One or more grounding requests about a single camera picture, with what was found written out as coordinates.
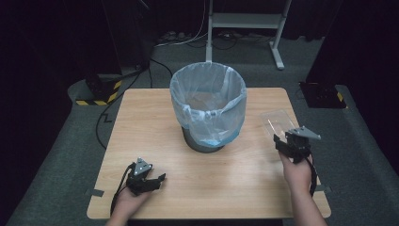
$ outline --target human arm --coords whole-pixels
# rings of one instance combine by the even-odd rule
[[[106,226],[124,226],[129,218],[147,200],[151,192],[144,192],[139,196],[134,195],[129,188],[124,188],[118,195],[117,203],[111,218],[106,222]]]
[[[305,160],[294,164],[283,153],[279,152],[284,167],[284,178],[291,191],[291,203],[296,226],[327,225],[319,208],[309,192],[311,169]]]

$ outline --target trash can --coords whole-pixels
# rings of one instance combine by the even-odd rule
[[[233,68],[214,62],[187,65],[173,74],[170,95],[184,140],[195,151],[216,152],[239,135],[247,88]]]

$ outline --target wooden table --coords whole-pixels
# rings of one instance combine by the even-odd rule
[[[295,113],[284,89],[247,89],[247,112],[241,133],[215,153],[198,153],[184,141],[169,89],[125,92],[95,189],[89,218],[109,218],[112,197],[126,167],[138,157],[153,164],[147,179],[162,173],[161,189],[134,218],[291,218],[288,186],[272,137],[261,113],[283,109],[295,126]],[[325,193],[313,197],[323,217],[330,216]]]

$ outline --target dark background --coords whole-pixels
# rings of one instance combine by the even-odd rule
[[[23,197],[71,111],[68,87],[85,79],[88,72],[120,74],[122,67],[141,64],[141,57],[149,50],[136,48],[143,45],[141,38],[148,31],[152,32],[148,39],[170,30],[196,34],[203,13],[202,0],[145,1],[151,11],[142,9],[139,13],[145,24],[143,30],[129,30],[131,26],[123,25],[115,30],[106,12],[126,8],[114,8],[107,1],[83,2],[79,7],[79,2],[72,0],[1,3],[1,119],[6,125],[1,126],[1,134],[6,145],[1,153],[0,224],[7,222]],[[337,83],[350,88],[371,133],[398,171],[398,4],[390,0],[343,1],[337,14],[340,4],[332,0],[294,0],[282,36],[293,40],[300,36],[307,40],[326,37],[309,80],[323,82],[333,76]],[[214,11],[274,13],[282,7],[277,0],[245,4],[215,0]],[[336,15],[336,23],[331,26]],[[132,18],[130,22],[141,19]],[[206,22],[207,14],[201,34],[206,32]],[[85,29],[85,23],[89,23],[89,29]],[[131,39],[113,36],[124,30],[129,31]],[[130,46],[139,56],[124,55],[119,45]]]

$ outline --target white metal stand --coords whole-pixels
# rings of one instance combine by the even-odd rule
[[[248,14],[248,13],[214,13],[211,0],[209,6],[208,41],[206,44],[206,62],[212,62],[212,29],[214,27],[237,28],[269,28],[277,29],[274,41],[270,41],[270,48],[278,69],[283,70],[281,56],[279,55],[279,39],[287,19],[288,10],[292,0],[285,2],[284,11],[281,14]]]

